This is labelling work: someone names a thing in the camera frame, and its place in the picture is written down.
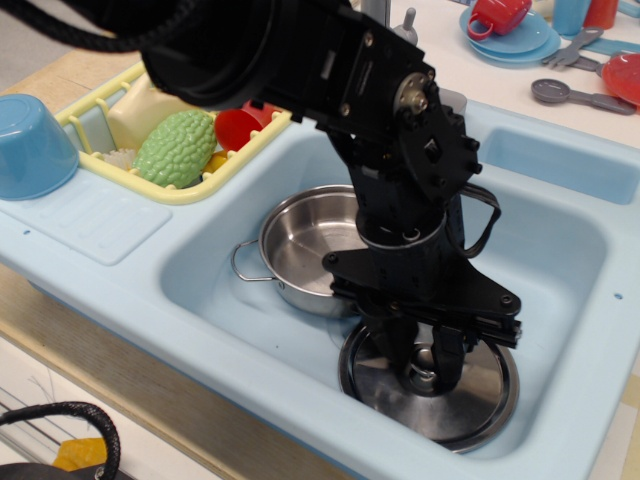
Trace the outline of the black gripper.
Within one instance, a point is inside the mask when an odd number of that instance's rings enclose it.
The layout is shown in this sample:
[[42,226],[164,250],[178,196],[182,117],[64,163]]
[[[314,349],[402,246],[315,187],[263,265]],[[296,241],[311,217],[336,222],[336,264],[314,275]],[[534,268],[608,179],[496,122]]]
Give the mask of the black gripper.
[[394,370],[409,362],[418,323],[433,327],[436,389],[444,393],[457,386],[479,341],[513,348],[521,336],[520,299],[471,263],[489,234],[466,248],[461,213],[446,212],[414,238],[370,229],[361,236],[363,249],[330,253],[323,267]]

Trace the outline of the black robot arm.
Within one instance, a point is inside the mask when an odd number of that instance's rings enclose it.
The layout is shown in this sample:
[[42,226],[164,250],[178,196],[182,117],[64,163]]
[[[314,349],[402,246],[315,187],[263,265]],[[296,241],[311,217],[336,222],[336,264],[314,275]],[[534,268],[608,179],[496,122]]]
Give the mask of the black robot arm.
[[346,1],[73,2],[94,32],[28,1],[1,7],[76,48],[140,52],[153,83],[189,104],[268,103],[314,120],[349,170],[363,241],[323,266],[396,369],[431,326],[434,377],[421,388],[453,389],[480,341],[516,345],[519,299],[472,266],[484,242],[464,244],[462,197],[496,204],[471,183],[479,145],[416,46]]

